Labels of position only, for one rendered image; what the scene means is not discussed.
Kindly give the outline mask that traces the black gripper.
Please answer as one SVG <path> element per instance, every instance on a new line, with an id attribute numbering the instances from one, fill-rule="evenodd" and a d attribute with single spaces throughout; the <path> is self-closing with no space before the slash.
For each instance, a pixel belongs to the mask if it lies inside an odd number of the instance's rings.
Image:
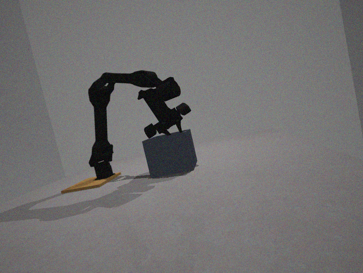
<path id="1" fill-rule="evenodd" d="M 156 112 L 159 111 L 159 112 L 162 112 L 164 110 L 164 106 L 166 106 L 166 103 L 163 101 L 159 106 L 151 109 L 153 114 L 155 115 L 155 117 L 157 118 L 157 115 L 156 115 Z M 191 112 L 191 109 L 190 107 L 185 104 L 185 103 L 182 103 L 180 105 L 178 105 L 176 107 L 177 109 L 177 112 L 179 113 L 179 117 L 178 119 L 176 119 L 177 123 L 176 123 L 176 126 L 179 130 L 179 132 L 181 133 L 182 132 L 182 128 L 181 128 L 181 120 L 183 119 L 183 117 L 181 117 L 181 115 L 186 115 L 188 114 L 189 112 Z M 158 118 L 157 118 L 158 119 Z M 156 135 L 156 132 L 158 131 L 159 134 L 161 133 L 164 133 L 166 134 L 167 136 L 171 135 L 167 129 L 164 128 L 164 126 L 158 122 L 156 123 L 155 125 L 153 125 L 152 123 L 150 125 L 148 125 L 147 127 L 144 128 L 144 131 L 145 131 L 145 134 L 147 135 L 148 138 L 151 138 L 153 137 L 154 135 Z"/>

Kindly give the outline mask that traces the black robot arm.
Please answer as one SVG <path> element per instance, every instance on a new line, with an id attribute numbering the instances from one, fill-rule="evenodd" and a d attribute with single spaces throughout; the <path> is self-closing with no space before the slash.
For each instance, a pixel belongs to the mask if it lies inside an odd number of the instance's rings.
<path id="1" fill-rule="evenodd" d="M 105 84 L 108 83 L 107 86 Z M 115 173 L 112 172 L 113 145 L 107 138 L 107 114 L 106 107 L 110 101 L 110 94 L 114 90 L 115 83 L 130 83 L 138 87 L 150 88 L 140 90 L 138 100 L 144 99 L 150 109 L 159 106 L 163 101 L 168 101 L 180 96 L 180 86 L 173 77 L 161 80 L 155 72 L 136 71 L 133 73 L 103 73 L 100 78 L 92 83 L 88 89 L 89 101 L 94 108 L 95 142 L 92 146 L 92 155 L 89 160 L 90 167 L 94 167 L 96 179 L 106 179 Z M 155 89 L 152 89 L 156 87 Z M 164 106 L 162 112 L 156 112 L 159 122 L 165 129 L 169 129 L 177 123 L 180 116 L 175 108 Z M 101 162 L 102 161 L 102 162 Z"/>

